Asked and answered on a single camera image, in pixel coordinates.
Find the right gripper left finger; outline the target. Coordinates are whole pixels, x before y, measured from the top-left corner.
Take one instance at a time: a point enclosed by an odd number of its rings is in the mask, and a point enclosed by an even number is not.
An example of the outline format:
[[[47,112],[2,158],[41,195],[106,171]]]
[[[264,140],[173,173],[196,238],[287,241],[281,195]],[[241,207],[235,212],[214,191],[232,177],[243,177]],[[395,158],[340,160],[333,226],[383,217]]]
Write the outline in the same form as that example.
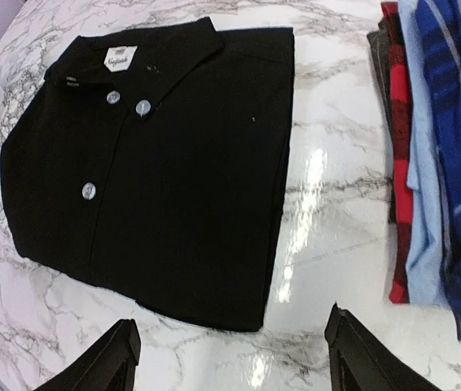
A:
[[[139,358],[137,324],[133,319],[121,319],[70,366],[37,389],[132,391]]]

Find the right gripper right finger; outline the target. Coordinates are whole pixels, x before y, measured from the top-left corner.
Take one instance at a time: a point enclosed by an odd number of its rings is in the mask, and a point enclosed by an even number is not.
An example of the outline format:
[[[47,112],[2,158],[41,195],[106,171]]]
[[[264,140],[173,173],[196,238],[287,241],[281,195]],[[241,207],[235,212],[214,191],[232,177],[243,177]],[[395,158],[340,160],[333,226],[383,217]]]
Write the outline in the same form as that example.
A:
[[[392,354],[353,314],[331,308],[324,336],[333,391],[437,391]]]

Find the light blue shirt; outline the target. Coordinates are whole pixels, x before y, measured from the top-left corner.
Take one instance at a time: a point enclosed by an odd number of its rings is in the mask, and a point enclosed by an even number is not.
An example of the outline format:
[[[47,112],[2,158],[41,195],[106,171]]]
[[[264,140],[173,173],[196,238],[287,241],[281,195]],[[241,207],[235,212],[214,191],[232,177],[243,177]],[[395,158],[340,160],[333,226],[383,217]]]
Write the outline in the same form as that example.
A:
[[[431,101],[424,77],[424,51],[415,18],[417,5],[416,1],[398,3],[412,97],[406,184],[412,190],[413,217],[411,245],[406,259],[407,287],[412,305],[447,308],[449,303],[442,281],[445,251],[441,185],[437,172]]]

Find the black long sleeve shirt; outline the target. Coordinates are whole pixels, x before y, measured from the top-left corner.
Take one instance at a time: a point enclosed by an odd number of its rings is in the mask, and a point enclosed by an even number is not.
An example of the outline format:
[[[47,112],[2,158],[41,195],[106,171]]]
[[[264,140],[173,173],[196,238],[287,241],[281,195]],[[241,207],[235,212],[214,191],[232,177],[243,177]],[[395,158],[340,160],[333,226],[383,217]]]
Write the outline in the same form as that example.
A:
[[[260,330],[294,76],[290,28],[76,37],[1,148],[17,253],[173,319]]]

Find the red plaid shirt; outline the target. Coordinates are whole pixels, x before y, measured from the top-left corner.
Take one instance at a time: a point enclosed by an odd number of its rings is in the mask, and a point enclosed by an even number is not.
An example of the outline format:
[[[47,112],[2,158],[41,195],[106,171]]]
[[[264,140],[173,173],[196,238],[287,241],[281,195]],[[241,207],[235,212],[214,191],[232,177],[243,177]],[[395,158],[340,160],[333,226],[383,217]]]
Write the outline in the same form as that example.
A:
[[[389,300],[393,304],[408,304],[406,259],[411,246],[413,193],[406,180],[410,164],[413,103],[398,4],[396,1],[384,1],[381,10],[379,29],[368,33],[367,39],[393,148],[390,217],[397,228],[397,257]]]

